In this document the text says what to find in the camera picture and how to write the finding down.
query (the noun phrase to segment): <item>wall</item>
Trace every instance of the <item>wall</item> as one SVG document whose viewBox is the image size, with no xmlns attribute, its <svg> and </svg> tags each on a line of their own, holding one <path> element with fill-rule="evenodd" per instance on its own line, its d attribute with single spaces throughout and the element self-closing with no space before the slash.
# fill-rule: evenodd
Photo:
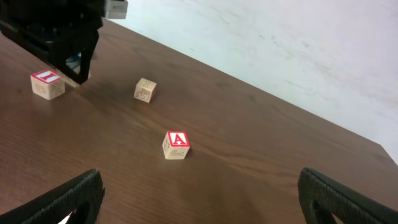
<svg viewBox="0 0 398 224">
<path fill-rule="evenodd" d="M 398 2 L 134 0 L 115 21 L 384 146 L 398 162 Z"/>
</svg>

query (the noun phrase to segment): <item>black object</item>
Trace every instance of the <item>black object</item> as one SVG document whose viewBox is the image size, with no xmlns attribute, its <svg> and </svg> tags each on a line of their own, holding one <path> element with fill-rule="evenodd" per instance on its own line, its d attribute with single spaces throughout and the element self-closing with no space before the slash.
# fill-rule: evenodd
<svg viewBox="0 0 398 224">
<path fill-rule="evenodd" d="M 0 216 L 2 224 L 94 224 L 104 196 L 100 172 L 89 170 Z"/>
<path fill-rule="evenodd" d="M 398 223 L 398 213 L 313 170 L 304 168 L 298 197 L 308 224 Z"/>
<path fill-rule="evenodd" d="M 88 78 L 105 0 L 0 0 L 0 30 L 77 83 Z M 81 55 L 80 73 L 66 65 Z"/>
</svg>

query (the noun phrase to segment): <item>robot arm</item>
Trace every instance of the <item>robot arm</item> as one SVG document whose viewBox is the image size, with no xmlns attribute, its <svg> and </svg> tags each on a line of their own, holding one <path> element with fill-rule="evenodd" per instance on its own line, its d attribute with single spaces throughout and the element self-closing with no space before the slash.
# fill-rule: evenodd
<svg viewBox="0 0 398 224">
<path fill-rule="evenodd" d="M 0 30 L 45 63 L 81 84 L 88 78 L 102 16 L 124 19 L 127 1 L 0 0 Z M 66 61 L 80 57 L 77 74 Z"/>
</svg>

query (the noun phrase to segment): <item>white backdrop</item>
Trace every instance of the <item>white backdrop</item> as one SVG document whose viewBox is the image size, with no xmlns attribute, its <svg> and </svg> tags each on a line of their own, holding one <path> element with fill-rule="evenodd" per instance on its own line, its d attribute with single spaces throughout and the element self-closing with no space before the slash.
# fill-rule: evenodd
<svg viewBox="0 0 398 224">
<path fill-rule="evenodd" d="M 118 24 L 381 144 L 398 162 L 398 1 L 130 0 Z"/>
</svg>

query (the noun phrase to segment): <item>wood grain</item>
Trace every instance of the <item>wood grain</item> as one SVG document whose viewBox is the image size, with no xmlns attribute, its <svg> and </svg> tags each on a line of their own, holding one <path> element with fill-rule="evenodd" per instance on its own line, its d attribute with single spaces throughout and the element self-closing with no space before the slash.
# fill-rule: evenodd
<svg viewBox="0 0 398 224">
<path fill-rule="evenodd" d="M 398 210 L 380 145 L 112 22 L 100 35 L 93 77 L 52 101 L 29 78 L 48 66 L 0 37 L 0 213 L 90 168 L 98 223 L 304 223 L 304 167 Z M 187 132 L 185 160 L 164 159 L 167 130 Z"/>
</svg>

